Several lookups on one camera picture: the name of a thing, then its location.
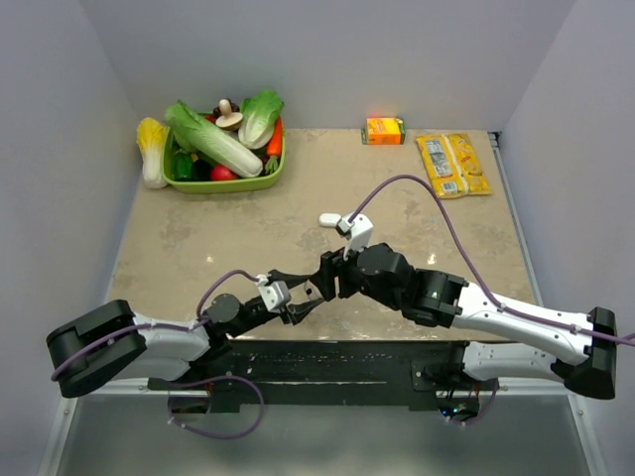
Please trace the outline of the dark eggplant toy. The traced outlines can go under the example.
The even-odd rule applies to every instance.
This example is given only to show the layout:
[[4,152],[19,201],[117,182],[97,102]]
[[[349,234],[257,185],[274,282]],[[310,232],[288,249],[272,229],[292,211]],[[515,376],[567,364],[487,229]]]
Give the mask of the dark eggplant toy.
[[197,159],[190,168],[190,178],[192,181],[211,181],[213,166],[204,159]]

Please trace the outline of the beige mushroom toy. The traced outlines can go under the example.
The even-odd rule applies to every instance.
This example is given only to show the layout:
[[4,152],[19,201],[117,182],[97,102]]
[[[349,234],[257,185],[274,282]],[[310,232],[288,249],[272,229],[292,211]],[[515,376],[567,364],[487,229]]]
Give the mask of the beige mushroom toy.
[[214,109],[214,124],[226,131],[236,131],[243,121],[243,115],[239,111],[234,111],[232,103],[228,99],[221,99]]

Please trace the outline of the green plastic basket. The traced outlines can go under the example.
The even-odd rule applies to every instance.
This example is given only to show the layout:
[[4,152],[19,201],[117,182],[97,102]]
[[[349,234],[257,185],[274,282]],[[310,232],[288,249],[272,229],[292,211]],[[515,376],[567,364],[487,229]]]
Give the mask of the green plastic basket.
[[[175,188],[176,190],[189,193],[189,194],[210,194],[210,193],[229,193],[229,192],[244,192],[255,191],[272,187],[282,175],[283,168],[286,161],[286,130],[283,125],[283,145],[282,155],[279,159],[278,169],[270,175],[266,174],[265,169],[262,174],[256,178],[240,178],[232,181],[175,181],[173,178],[173,160],[176,153],[184,153],[179,149],[179,145],[173,135],[173,132],[168,133],[168,137],[165,144],[165,153],[162,163],[162,173],[167,184]],[[266,165],[268,161],[267,147],[261,148],[257,151],[257,156],[263,160],[263,164]],[[196,153],[198,159],[204,159],[209,162],[213,167],[216,166],[215,162],[203,153]]]

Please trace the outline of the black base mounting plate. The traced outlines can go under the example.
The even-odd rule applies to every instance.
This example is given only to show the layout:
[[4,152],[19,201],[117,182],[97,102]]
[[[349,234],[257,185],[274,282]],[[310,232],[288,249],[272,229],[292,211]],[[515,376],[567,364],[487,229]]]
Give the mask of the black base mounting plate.
[[447,411],[495,388],[463,372],[464,341],[232,341],[214,360],[202,358],[169,383],[128,367],[118,380],[140,379],[151,391],[201,391],[213,384],[210,411],[236,413],[243,405],[406,407]]

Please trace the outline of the large napa cabbage toy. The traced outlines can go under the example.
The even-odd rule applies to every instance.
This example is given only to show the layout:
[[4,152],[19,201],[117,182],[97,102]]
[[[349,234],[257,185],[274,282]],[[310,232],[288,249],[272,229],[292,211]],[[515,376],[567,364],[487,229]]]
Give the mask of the large napa cabbage toy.
[[203,153],[241,178],[256,178],[261,160],[203,115],[178,100],[165,111],[165,120],[175,139],[190,152]]

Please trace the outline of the white oval charging case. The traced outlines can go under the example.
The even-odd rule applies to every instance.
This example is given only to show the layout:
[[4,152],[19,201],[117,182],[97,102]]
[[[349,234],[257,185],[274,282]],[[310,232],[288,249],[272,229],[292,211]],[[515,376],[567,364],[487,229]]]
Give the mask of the white oval charging case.
[[322,213],[318,217],[318,225],[324,228],[335,228],[340,220],[341,216],[337,213]]

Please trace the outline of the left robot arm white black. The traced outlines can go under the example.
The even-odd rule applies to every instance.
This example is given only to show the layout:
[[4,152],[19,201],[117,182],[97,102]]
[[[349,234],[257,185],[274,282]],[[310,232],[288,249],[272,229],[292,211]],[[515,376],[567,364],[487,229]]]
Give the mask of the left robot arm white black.
[[323,301],[307,275],[273,270],[253,276],[232,270],[203,294],[194,319],[161,320],[115,299],[60,326],[46,338],[62,395],[88,395],[115,380],[136,378],[198,387],[203,362],[229,349],[229,340],[273,319],[300,323]]

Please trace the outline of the red tomato toy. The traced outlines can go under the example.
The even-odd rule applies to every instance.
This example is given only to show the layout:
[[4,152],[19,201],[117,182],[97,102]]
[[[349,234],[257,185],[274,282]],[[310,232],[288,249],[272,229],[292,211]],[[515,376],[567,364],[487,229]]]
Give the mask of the red tomato toy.
[[217,165],[210,171],[211,181],[232,181],[237,179],[240,179],[240,176],[223,165]]

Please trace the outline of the yellow snack package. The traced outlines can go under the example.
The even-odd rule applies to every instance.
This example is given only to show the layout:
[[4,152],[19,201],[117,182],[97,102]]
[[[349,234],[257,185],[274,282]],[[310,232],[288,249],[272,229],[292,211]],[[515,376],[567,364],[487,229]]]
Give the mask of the yellow snack package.
[[418,136],[416,144],[431,186],[439,199],[493,193],[466,133]]

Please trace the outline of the orange green small box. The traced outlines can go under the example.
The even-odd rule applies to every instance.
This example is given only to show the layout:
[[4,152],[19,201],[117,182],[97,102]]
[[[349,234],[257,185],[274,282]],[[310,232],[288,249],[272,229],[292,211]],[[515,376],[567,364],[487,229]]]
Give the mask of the orange green small box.
[[370,117],[361,129],[364,145],[403,145],[405,139],[406,128],[399,117]]

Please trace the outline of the orange carrot toy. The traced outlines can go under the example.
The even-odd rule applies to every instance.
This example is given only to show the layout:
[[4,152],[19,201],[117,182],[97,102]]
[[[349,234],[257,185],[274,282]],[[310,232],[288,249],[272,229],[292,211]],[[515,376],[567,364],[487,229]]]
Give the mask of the orange carrot toy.
[[268,143],[267,156],[268,161],[265,165],[267,175],[273,174],[279,166],[279,159],[282,155],[283,145],[283,121],[279,117],[275,123],[274,133]]

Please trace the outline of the yellow cabbage toy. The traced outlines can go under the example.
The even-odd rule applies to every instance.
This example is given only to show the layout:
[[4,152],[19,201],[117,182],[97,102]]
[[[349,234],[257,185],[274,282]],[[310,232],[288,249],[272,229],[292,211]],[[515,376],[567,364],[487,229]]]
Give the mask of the yellow cabbage toy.
[[168,128],[158,120],[146,117],[137,127],[136,142],[142,158],[142,178],[145,187],[159,189],[167,185],[162,163]]

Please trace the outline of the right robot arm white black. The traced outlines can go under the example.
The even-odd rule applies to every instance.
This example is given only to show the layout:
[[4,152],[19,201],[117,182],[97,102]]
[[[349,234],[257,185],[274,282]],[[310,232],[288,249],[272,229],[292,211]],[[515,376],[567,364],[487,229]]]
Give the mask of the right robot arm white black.
[[506,338],[500,350],[472,343],[446,360],[442,376],[453,389],[474,380],[543,378],[583,397],[615,397],[616,317],[604,307],[580,313],[505,300],[462,277],[415,268],[385,243],[323,253],[310,281],[325,300],[362,294],[421,326]]

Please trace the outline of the green pepper toy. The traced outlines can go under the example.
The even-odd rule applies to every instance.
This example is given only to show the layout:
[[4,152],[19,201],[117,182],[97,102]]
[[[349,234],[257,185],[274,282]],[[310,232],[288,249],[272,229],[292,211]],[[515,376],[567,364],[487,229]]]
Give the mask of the green pepper toy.
[[173,178],[175,181],[191,181],[193,159],[190,154],[176,153],[173,160]]

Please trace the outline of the small green cabbage toy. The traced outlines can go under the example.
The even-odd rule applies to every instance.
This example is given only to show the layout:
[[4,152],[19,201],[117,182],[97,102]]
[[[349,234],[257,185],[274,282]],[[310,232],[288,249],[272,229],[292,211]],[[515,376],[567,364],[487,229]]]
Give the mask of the small green cabbage toy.
[[242,103],[243,121],[238,130],[239,142],[248,149],[264,147],[274,134],[284,101],[273,89],[263,89]]

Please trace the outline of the beige small charging case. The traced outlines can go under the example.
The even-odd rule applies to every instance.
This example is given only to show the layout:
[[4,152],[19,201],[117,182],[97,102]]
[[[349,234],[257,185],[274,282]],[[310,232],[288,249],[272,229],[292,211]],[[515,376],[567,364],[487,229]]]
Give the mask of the beige small charging case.
[[321,298],[321,293],[318,287],[312,283],[311,281],[306,281],[304,283],[304,292],[309,299],[318,299]]

